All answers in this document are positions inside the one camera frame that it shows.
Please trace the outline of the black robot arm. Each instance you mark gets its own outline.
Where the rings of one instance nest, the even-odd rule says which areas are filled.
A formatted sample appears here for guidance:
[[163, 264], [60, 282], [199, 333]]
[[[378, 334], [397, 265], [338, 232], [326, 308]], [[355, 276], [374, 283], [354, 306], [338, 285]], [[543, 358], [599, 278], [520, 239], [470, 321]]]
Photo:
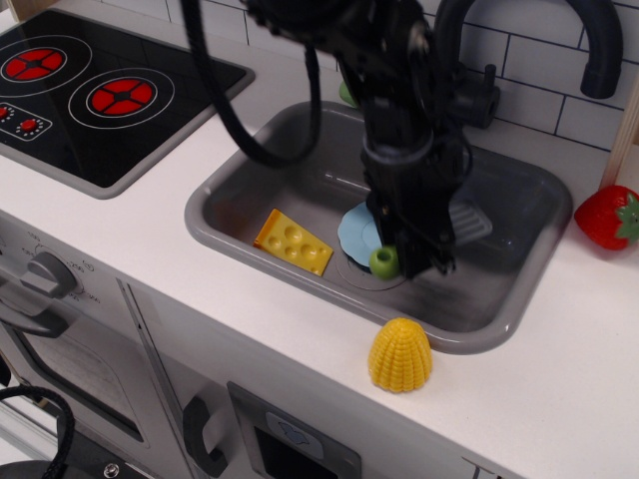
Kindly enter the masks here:
[[335, 56], [364, 120], [366, 206], [413, 278], [455, 269], [449, 204], [472, 167], [450, 82], [416, 1], [249, 1], [275, 36]]

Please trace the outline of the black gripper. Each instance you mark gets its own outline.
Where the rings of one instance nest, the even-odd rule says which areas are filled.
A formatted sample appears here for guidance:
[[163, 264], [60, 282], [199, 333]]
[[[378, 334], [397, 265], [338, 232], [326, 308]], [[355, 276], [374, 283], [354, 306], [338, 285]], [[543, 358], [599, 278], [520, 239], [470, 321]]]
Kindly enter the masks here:
[[428, 269], [456, 269], [449, 203], [472, 167], [468, 142], [429, 137], [400, 148], [363, 137], [361, 155], [370, 192], [367, 205], [384, 244], [396, 245], [400, 273], [413, 279]]

